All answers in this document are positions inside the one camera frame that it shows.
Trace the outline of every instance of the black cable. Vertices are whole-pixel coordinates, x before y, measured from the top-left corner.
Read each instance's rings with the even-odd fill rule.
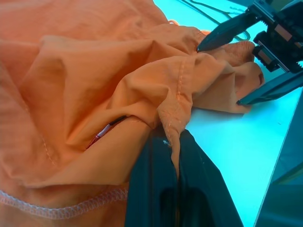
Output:
[[[225,12],[225,11],[223,11],[223,10],[217,9],[217,8],[215,8],[215,7],[206,5],[206,4],[201,3],[201,2],[197,2],[197,1],[194,1],[194,0],[189,0],[190,2],[188,2],[188,1],[186,1],[186,0],[180,0],[180,1],[182,1],[182,2],[184,2],[185,4],[189,5],[190,7],[192,7],[193,9],[195,9],[196,11],[198,11],[200,14],[202,14],[204,17],[206,17],[207,19],[213,21],[213,22],[214,22],[215,24],[217,24],[217,25],[220,24],[219,21],[217,21],[216,19],[212,18],[210,15],[208,15],[208,14],[205,13],[205,12],[203,12],[201,9],[199,9],[199,8],[196,7],[196,6],[194,6],[194,5],[191,4],[190,2],[192,2],[192,3],[194,3],[194,4],[197,4],[197,5],[201,5],[201,6],[207,7],[207,8],[209,8],[209,9],[212,9],[212,10],[217,11],[217,12],[219,12],[219,13],[222,13],[223,15],[225,15],[226,17],[228,17],[229,19],[232,18],[231,15],[230,15],[230,14],[232,14],[232,13],[230,13],[230,12]],[[246,37],[245,39],[242,39],[242,38],[240,38],[240,37],[238,37],[238,36],[236,36],[235,39],[238,40],[238,41],[247,41],[247,40],[249,40],[249,39],[250,39],[250,34],[249,34],[247,31],[245,31],[245,32],[243,32],[243,33],[245,34],[245,37]]]
[[[121,116],[121,117],[118,117],[117,119],[115,119],[114,121],[110,122],[109,125],[110,126],[113,126],[114,124],[124,120],[127,116]]]

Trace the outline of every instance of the seam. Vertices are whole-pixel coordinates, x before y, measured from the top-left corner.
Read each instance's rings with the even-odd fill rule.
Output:
[[[48,148],[46,146],[46,143],[45,143],[45,140],[44,140],[43,136],[41,136],[41,138],[42,138],[42,141],[43,141],[44,148],[46,150],[46,155],[47,155],[48,159],[51,161],[52,165],[55,166],[56,164],[53,161],[53,159],[51,158],[51,155],[49,154],[49,151],[48,151]]]
[[[134,123],[136,123],[136,122],[144,122],[144,121],[141,121],[141,120],[129,120],[129,122],[134,122]]]
[[[181,95],[181,89],[182,89],[182,83],[183,83],[183,73],[184,73],[184,67],[185,67],[186,61],[187,61],[187,58],[185,58],[182,61],[181,67],[180,67],[180,70],[179,70],[177,97],[176,97],[177,106],[174,110],[173,115],[175,115],[175,113],[177,112],[178,107],[179,107],[179,101],[180,101],[180,95]],[[172,118],[173,118],[172,114],[170,114],[170,121],[169,121],[169,125],[168,125],[168,128],[167,128],[167,134],[168,134],[168,139],[169,139],[170,146],[173,146],[172,139],[171,139],[171,134],[170,134],[170,131],[169,131],[171,129]]]
[[[86,212],[99,208],[103,205],[113,203],[115,201],[125,201],[127,200],[127,194],[127,188],[113,189],[89,200],[80,202],[77,205],[63,208],[47,208],[24,202],[0,190],[0,203],[15,207],[31,215],[53,220],[60,220],[82,215]]]

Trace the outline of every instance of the white surface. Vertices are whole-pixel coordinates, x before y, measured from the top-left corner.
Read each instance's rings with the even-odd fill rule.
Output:
[[[230,7],[245,10],[245,7],[227,0],[200,1],[224,11],[241,13]],[[174,19],[180,25],[205,30],[216,27],[179,0],[154,2],[167,19]],[[198,7],[218,21],[226,20],[217,12]],[[265,28],[262,23],[249,28],[251,39]],[[267,81],[282,72],[269,73],[259,65]],[[186,129],[220,169],[245,227],[254,226],[300,92],[301,89],[297,89],[279,100],[254,105],[252,111],[245,115],[198,109],[192,112]]]

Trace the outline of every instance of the cable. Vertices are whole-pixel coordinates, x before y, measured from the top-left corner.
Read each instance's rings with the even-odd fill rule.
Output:
[[[121,116],[115,119],[114,121],[110,122],[107,126],[105,126],[104,129],[102,129],[101,132],[99,132],[95,138],[89,143],[89,145],[86,147],[88,149],[91,145],[93,145],[95,142],[97,142],[101,137],[103,137],[112,127],[114,127],[115,124],[121,122],[124,120],[127,116]]]
[[[225,11],[223,11],[223,10],[217,9],[217,8],[215,8],[215,7],[206,5],[206,4],[201,3],[201,2],[197,2],[197,1],[194,1],[194,0],[189,0],[191,3],[193,3],[193,4],[191,4],[190,2],[188,2],[188,1],[186,1],[186,0],[180,0],[180,1],[182,1],[183,3],[189,5],[190,7],[192,7],[193,9],[195,9],[196,11],[198,11],[200,14],[202,14],[204,17],[206,17],[207,19],[211,20],[212,22],[214,22],[214,23],[217,24],[217,25],[220,24],[219,21],[217,21],[216,19],[212,18],[210,15],[206,14],[205,12],[203,12],[201,9],[199,9],[199,8],[196,7],[196,6],[194,6],[193,4],[201,5],[201,6],[204,6],[204,7],[209,8],[209,9],[212,9],[212,10],[214,10],[214,11],[216,11],[216,12],[222,13],[223,15],[225,15],[226,17],[228,17],[229,19],[232,18],[232,17],[230,16],[230,14],[233,14],[233,13],[225,12]],[[245,34],[245,37],[246,37],[245,39],[242,39],[242,38],[240,38],[240,37],[238,37],[238,36],[236,36],[235,39],[238,40],[238,41],[247,41],[247,40],[249,40],[249,39],[250,39],[250,34],[249,34],[247,31],[245,31],[245,32],[243,32],[243,33]]]

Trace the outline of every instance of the orange garment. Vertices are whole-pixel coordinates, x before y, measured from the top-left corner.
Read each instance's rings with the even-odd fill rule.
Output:
[[[178,169],[192,105],[244,113],[263,82],[252,43],[196,53],[205,35],[152,0],[2,0],[0,21],[1,227],[122,226],[150,131]]]
[[[175,25],[180,25],[177,21],[175,20],[169,20],[170,24],[175,24]],[[208,30],[200,30],[200,32],[204,35],[208,35],[209,33],[211,33],[211,31]]]

